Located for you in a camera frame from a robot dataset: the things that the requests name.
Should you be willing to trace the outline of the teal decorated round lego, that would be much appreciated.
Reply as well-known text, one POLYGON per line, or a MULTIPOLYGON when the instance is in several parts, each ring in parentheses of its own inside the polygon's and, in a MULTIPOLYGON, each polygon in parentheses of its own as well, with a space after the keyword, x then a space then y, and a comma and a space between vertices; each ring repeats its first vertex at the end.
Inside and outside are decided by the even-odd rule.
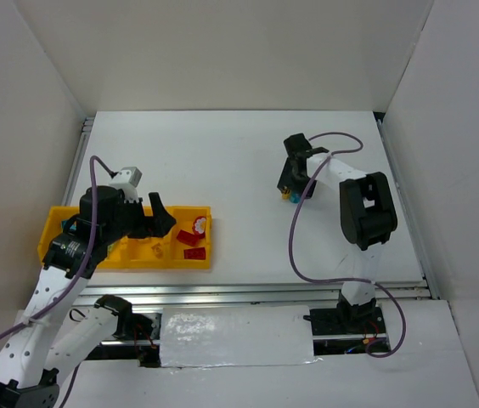
POLYGON ((298 204, 301 201, 301 194, 291 193, 289 196, 289 201, 293 204, 298 204))

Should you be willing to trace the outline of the red rectangular lego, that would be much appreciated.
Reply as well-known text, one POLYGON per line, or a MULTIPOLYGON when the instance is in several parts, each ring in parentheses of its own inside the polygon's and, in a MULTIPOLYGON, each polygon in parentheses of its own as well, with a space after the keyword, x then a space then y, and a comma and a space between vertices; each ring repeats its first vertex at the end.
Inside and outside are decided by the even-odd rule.
POLYGON ((196 247, 200 240, 200 236, 181 229, 176 237, 177 241, 189 247, 196 247))

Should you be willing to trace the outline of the red arched lego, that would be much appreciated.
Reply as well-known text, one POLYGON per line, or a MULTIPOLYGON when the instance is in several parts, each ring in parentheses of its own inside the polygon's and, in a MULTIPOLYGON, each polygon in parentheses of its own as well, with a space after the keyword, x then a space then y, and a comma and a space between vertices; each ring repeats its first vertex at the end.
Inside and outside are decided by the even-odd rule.
POLYGON ((204 235, 206 232, 207 217, 199 216, 192 224, 192 231, 195 235, 204 235))

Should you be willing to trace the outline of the blue long lego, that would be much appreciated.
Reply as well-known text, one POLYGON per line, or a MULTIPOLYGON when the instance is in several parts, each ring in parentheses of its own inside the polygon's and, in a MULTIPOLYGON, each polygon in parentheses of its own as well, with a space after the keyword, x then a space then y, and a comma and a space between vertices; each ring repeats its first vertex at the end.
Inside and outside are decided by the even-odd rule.
POLYGON ((63 220, 61 228, 62 230, 76 230, 76 221, 63 220))

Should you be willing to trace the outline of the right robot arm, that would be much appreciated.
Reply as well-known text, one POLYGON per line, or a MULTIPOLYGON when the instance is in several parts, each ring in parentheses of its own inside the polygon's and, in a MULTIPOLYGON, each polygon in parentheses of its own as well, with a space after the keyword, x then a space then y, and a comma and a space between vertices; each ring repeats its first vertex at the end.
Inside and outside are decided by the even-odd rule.
POLYGON ((326 132, 311 138, 293 134, 284 141, 287 157, 277 188, 296 204, 290 225, 288 254, 293 271, 314 284, 340 283, 337 317, 343 326, 361 324, 375 316, 375 280, 382 247, 397 228, 397 213, 384 173, 366 173, 337 159, 358 153, 363 142, 345 132, 326 132), (359 274, 353 277, 312 279, 303 275, 294 259, 296 223, 305 200, 313 197, 318 184, 338 196, 341 233, 360 261, 359 274))

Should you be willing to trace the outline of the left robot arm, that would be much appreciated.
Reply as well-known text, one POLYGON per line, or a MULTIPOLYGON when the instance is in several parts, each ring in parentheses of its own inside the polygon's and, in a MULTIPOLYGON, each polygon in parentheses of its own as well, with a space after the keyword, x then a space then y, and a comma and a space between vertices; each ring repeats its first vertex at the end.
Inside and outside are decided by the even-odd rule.
POLYGON ((37 287, 18 323, 0 335, 0 407, 53 407, 61 385, 107 337, 134 339, 148 333, 151 319, 132 311, 122 297, 103 295, 90 315, 61 340, 56 338, 72 304, 87 286, 111 244, 162 238, 175 225, 156 192, 149 193, 151 215, 140 199, 127 201, 122 190, 90 188, 79 212, 52 239, 37 287))

